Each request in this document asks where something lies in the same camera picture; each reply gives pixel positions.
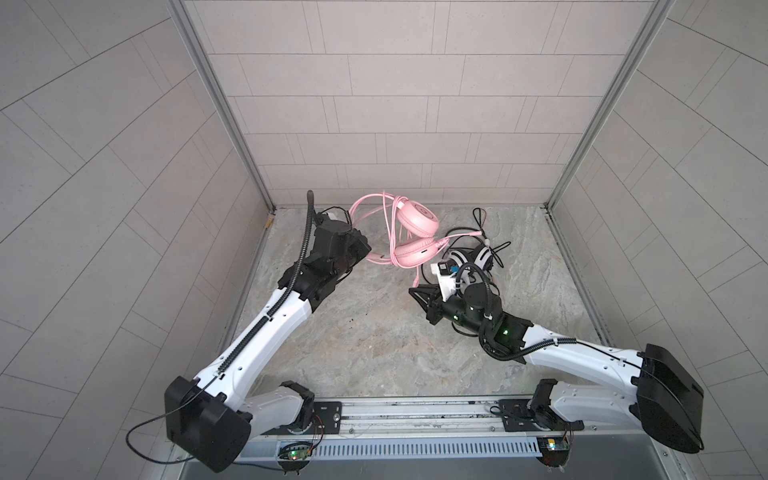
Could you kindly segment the pink cat-ear headphones with cable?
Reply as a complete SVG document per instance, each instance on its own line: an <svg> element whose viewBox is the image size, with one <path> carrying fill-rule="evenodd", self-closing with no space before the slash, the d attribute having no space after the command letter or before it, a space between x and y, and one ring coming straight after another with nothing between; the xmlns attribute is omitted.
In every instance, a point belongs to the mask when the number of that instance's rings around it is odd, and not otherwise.
<svg viewBox="0 0 768 480"><path fill-rule="evenodd" d="M413 287L419 286L421 266L445 250L449 236L438 237L438 217L421 203L405 196L372 193L360 197L348 210L353 226L379 211L384 214L388 252L371 252L366 259L378 265L414 270Z"/></svg>

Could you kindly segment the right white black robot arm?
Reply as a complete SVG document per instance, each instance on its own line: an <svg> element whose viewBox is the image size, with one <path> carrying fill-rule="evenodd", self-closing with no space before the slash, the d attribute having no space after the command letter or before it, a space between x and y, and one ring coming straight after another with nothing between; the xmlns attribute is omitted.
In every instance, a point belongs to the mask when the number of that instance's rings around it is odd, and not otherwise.
<svg viewBox="0 0 768 480"><path fill-rule="evenodd" d="M586 380L584 386L540 381L529 410L542 428L558 431L586 421L627 425L683 453L703 450L703 389L666 348L617 349L560 335L505 312L500 297L481 283L448 297L437 285L413 287L409 294L431 324L448 320L467 330L497 361Z"/></svg>

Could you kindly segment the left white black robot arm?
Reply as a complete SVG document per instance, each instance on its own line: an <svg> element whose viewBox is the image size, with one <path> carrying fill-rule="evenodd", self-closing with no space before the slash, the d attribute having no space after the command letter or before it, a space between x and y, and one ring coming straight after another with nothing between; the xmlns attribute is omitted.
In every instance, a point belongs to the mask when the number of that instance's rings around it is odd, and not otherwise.
<svg viewBox="0 0 768 480"><path fill-rule="evenodd" d="M249 391L288 337L307 320L371 248L344 214L311 211L299 260L281 277L249 327L193 379L177 377L164 393L168 439L219 473L248 441L286 428L314 433L314 398L308 388L285 381L257 396Z"/></svg>

